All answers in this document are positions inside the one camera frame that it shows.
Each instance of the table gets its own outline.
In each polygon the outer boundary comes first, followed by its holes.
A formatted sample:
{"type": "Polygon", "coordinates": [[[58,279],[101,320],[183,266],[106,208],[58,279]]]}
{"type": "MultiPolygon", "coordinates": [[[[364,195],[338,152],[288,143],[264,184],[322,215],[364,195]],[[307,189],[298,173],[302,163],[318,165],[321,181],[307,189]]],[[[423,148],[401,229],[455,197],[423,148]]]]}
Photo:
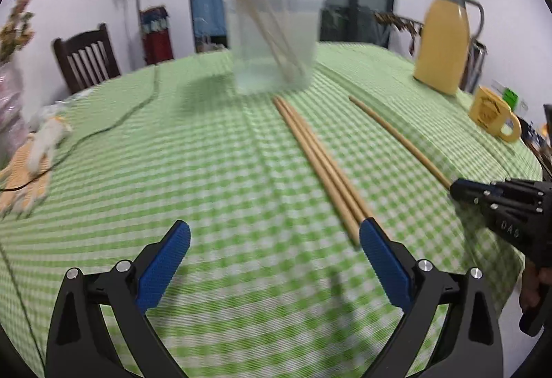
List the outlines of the table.
{"type": "MultiPolygon", "coordinates": [[[[321,44],[314,81],[285,98],[373,208],[391,239],[416,258],[486,274],[498,310],[522,267],[519,253],[453,203],[420,163],[348,100],[366,102],[451,178],[540,180],[521,143],[484,133],[470,97],[445,97],[412,79],[384,49],[321,44]]],[[[152,67],[110,80],[76,102],[60,155],[152,92],[152,67]]],[[[316,175],[268,95],[238,96],[229,53],[159,67],[159,93],[123,125],[80,146],[52,177],[29,218],[6,217],[0,240],[46,348],[63,274],[108,270],[159,240],[176,219],[191,248],[148,317],[192,377],[360,376],[401,317],[362,251],[351,248],[316,175]]],[[[40,363],[6,265],[0,320],[39,376],[40,363]]],[[[123,363],[137,371],[109,309],[123,363]]],[[[427,362],[439,311],[412,370],[427,362]]]]}

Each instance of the yellow mug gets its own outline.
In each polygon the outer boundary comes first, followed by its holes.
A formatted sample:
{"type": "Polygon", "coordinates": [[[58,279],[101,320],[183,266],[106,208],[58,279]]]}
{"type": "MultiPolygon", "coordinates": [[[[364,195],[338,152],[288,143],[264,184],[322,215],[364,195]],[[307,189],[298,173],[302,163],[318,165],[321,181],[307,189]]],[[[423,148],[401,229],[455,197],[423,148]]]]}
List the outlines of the yellow mug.
{"type": "Polygon", "coordinates": [[[507,143],[513,143],[520,138],[520,120],[514,115],[508,103],[487,87],[479,87],[468,115],[488,133],[500,137],[507,143]],[[514,126],[512,133],[508,134],[502,132],[507,120],[512,120],[514,126]]]}

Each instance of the silver screw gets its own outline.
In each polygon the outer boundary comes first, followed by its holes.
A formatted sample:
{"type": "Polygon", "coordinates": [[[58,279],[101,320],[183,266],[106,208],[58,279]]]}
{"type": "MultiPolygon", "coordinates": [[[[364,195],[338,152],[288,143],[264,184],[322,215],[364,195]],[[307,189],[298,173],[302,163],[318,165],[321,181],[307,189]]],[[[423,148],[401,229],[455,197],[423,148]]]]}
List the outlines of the silver screw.
{"type": "Polygon", "coordinates": [[[70,268],[67,273],[65,274],[65,276],[69,279],[69,280],[73,280],[75,278],[77,278],[77,275],[78,275],[78,269],[76,268],[70,268]]]}
{"type": "Polygon", "coordinates": [[[470,270],[470,274],[474,279],[479,280],[483,276],[483,272],[481,272],[481,269],[479,268],[472,268],[470,270]]]}
{"type": "Polygon", "coordinates": [[[128,260],[122,260],[117,263],[117,266],[115,266],[115,269],[118,272],[127,272],[130,269],[130,261],[128,260]]]}
{"type": "Polygon", "coordinates": [[[418,261],[418,267],[424,272],[429,272],[433,269],[433,264],[429,260],[420,260],[418,261]]]}

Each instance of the yellow thermos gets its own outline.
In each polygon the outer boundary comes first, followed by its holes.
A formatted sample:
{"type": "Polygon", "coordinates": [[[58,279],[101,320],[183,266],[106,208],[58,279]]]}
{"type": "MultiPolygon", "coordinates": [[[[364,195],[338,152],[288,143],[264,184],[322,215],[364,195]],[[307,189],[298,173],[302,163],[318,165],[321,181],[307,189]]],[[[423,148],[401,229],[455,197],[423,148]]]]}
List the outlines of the yellow thermos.
{"type": "Polygon", "coordinates": [[[434,0],[423,24],[420,56],[414,77],[435,90],[453,95],[458,90],[466,67],[472,40],[483,30],[485,14],[475,0],[434,0]],[[470,36],[466,3],[481,12],[479,29],[470,36]]]}

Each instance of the transparent plastic container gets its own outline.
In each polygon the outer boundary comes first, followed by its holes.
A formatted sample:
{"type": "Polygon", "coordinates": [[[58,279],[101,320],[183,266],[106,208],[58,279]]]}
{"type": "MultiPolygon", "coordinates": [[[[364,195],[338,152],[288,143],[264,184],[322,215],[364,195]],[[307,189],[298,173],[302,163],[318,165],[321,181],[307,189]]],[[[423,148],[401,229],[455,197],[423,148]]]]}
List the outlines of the transparent plastic container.
{"type": "Polygon", "coordinates": [[[308,87],[324,0],[224,0],[224,4],[238,93],[308,87]]]}

